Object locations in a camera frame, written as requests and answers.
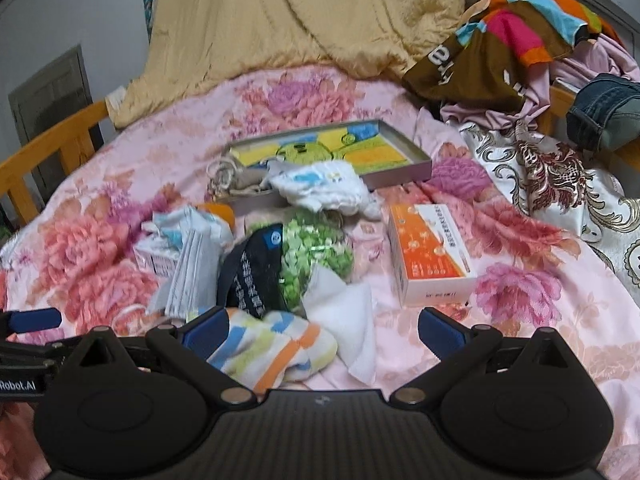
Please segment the pink floral bedsheet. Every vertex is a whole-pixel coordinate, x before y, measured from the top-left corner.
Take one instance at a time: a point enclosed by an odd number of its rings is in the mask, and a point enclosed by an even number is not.
[[[387,81],[355,82],[315,66],[256,72],[185,99],[124,131],[56,191],[0,272],[0,306],[55,306],[60,328],[20,336],[43,343],[107,324],[120,335],[159,320],[144,306],[158,286],[137,270],[132,244],[153,211],[200,202],[206,168],[231,139],[285,128],[381,118],[434,158],[433,178],[380,191],[388,202],[446,203],[480,279],[466,305],[440,308],[458,321],[488,322],[509,336],[556,327],[612,406],[616,425],[601,470],[632,480],[640,470],[640,310],[602,261],[569,232],[517,211],[472,159],[457,130],[412,105]],[[376,298],[376,382],[386,394],[436,363],[417,336],[419,309],[393,293],[383,223],[351,233],[357,274]],[[361,388],[335,360],[302,387]],[[31,409],[5,405],[0,480],[47,470],[30,433]]]

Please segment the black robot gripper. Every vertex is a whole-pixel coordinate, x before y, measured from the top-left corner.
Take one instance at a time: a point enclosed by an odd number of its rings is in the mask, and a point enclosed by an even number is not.
[[[0,335],[50,328],[54,309],[0,314]],[[434,308],[421,341],[440,363],[394,391],[270,390],[206,359],[214,308],[181,328],[108,327],[46,346],[0,342],[0,399],[37,402],[49,480],[601,479],[611,411],[556,330],[507,338]]]

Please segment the denim clothing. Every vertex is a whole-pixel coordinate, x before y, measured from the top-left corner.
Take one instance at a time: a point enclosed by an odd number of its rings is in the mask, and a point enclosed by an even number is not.
[[[640,136],[640,83],[600,74],[575,98],[566,132],[579,148],[610,151]]]

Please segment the beige blanket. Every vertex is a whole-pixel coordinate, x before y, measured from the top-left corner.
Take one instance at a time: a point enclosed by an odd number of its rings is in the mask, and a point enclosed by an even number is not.
[[[260,68],[332,63],[400,77],[456,28],[464,0],[158,0],[145,71],[116,127]]]

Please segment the metal screw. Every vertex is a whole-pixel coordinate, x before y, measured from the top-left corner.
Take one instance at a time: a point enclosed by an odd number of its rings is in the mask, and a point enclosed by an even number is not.
[[[240,386],[236,386],[235,388],[227,388],[220,394],[220,398],[224,400],[227,404],[244,404],[245,402],[249,402],[253,394],[247,390],[246,388],[241,388]]]
[[[400,388],[396,391],[396,399],[405,404],[418,404],[422,402],[427,395],[420,388]]]

